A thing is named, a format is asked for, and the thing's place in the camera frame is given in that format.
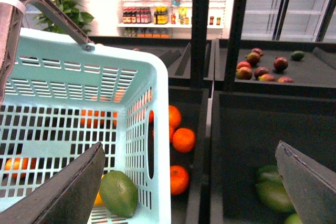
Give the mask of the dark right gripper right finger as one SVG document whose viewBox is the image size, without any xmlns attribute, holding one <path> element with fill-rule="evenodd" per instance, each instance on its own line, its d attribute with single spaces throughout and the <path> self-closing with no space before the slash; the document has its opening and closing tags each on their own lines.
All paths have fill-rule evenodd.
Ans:
<svg viewBox="0 0 336 224">
<path fill-rule="evenodd" d="M 301 222 L 335 223 L 335 172 L 284 141 L 279 141 L 275 158 Z"/>
</svg>

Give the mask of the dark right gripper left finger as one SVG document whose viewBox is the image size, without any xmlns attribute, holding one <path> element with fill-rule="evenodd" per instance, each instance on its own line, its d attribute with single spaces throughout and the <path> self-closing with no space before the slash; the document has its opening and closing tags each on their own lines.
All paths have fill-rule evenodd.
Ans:
<svg viewBox="0 0 336 224">
<path fill-rule="evenodd" d="M 105 164 L 100 142 L 1 213 L 1 223 L 87 223 Z"/>
</svg>

